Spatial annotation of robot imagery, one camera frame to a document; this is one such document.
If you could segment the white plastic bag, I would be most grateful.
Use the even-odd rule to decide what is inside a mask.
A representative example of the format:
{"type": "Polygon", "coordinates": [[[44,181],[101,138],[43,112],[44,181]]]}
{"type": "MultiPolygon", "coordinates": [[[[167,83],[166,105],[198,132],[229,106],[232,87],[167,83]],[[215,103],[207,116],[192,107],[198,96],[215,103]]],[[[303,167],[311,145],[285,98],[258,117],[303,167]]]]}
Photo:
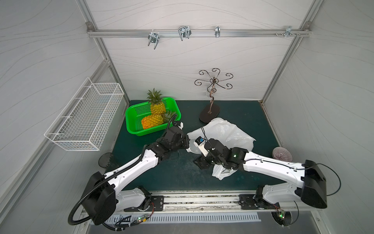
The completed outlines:
{"type": "Polygon", "coordinates": [[[216,139],[228,148],[239,147],[248,151],[253,150],[254,141],[256,140],[241,130],[237,125],[222,118],[215,118],[206,126],[187,133],[190,139],[187,152],[198,155],[201,154],[201,151],[194,145],[194,141],[198,137],[203,137],[203,133],[206,134],[208,139],[216,139]]]}

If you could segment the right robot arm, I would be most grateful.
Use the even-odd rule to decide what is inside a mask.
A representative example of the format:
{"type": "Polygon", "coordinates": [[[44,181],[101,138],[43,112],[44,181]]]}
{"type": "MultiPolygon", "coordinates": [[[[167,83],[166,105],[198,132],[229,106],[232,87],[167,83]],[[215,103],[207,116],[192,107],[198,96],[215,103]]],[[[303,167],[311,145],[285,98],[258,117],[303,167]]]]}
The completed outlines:
{"type": "Polygon", "coordinates": [[[199,137],[193,144],[201,152],[201,156],[195,160],[200,169],[218,165],[228,170],[259,173],[281,180],[281,184],[258,187],[253,197],[257,207],[302,201],[314,208],[327,208],[326,178],[313,161],[292,163],[271,159],[244,148],[227,148],[213,138],[206,140],[199,137]]]}

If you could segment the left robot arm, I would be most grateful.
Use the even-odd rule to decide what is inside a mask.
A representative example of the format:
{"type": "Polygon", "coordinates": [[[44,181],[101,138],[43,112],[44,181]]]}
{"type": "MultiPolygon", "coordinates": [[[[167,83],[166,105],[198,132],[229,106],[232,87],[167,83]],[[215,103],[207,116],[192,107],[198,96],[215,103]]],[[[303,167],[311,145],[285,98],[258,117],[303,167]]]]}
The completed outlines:
{"type": "Polygon", "coordinates": [[[131,207],[147,209],[151,199],[147,190],[135,188],[123,196],[120,192],[144,172],[167,160],[171,153],[188,148],[189,138],[183,132],[182,122],[177,121],[172,127],[168,127],[156,142],[145,145],[141,154],[132,161],[108,173],[96,172],[91,175],[81,199],[75,206],[76,209],[83,206],[88,217],[74,220],[75,211],[72,210],[68,223],[78,225],[92,220],[95,225],[100,225],[115,211],[131,207]]]}

